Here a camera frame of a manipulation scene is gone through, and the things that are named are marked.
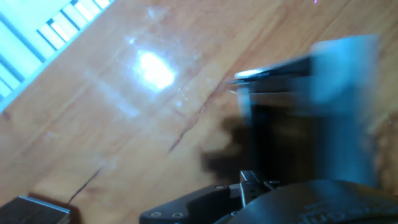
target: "wooden surface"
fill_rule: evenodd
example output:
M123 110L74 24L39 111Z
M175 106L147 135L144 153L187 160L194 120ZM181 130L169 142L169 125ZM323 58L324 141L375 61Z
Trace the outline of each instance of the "wooden surface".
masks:
M137 223L144 210L230 182L236 161L207 166L242 148L225 80L319 40L375 33L371 130L388 142L383 180L394 190L397 11L387 0L116 0L2 113L0 205L35 193L78 207L83 223Z

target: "wood grain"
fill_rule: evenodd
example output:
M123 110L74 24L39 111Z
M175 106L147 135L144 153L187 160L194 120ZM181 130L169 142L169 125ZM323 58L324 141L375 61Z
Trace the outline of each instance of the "wood grain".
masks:
M243 147L226 80L319 40L380 34L375 132L398 109L397 10L388 0L115 0L2 113L0 204L35 193L78 207L83 223L138 223L144 210L229 182L203 165L206 153ZM173 72L171 85L142 78L145 52Z

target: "screw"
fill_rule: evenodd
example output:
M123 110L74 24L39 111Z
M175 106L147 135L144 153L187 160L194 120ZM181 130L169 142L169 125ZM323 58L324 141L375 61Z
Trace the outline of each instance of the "screw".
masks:
M176 213L173 213L173 215L172 215L173 218L181 218L183 216L184 216L184 214L182 214L181 212L176 212Z
M162 212L152 212L150 215L151 215L152 217L159 217L159 216L162 215Z

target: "black device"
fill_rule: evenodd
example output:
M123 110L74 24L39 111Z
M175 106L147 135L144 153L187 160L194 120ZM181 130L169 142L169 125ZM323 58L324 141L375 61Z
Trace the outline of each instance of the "black device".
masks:
M348 37L237 73L231 83L250 127L254 170L241 171L238 184L205 187L148 210L140 223L398 223L398 198L377 189L375 147L358 121L371 101L363 90L377 73L376 52L377 37ZM297 133L306 134L299 144L273 128L292 117L304 127ZM306 161L294 166L291 158L301 154Z

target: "crack in wood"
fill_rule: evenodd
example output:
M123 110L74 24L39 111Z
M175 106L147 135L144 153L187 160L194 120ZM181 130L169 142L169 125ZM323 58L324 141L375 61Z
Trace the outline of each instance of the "crack in wood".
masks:
M72 197L70 198L70 200L69 200L69 202L67 203L67 205L69 205L70 202L72 202L72 200L73 200L84 188L86 188L86 186L88 185L88 183L90 183L90 181L92 181L98 174L100 174L101 169L102 169L102 167L99 168L99 169L98 169L98 170L85 182L85 184L83 184L83 186L81 186L81 187L79 188L79 190L77 190L76 193L74 193L74 194L72 195Z

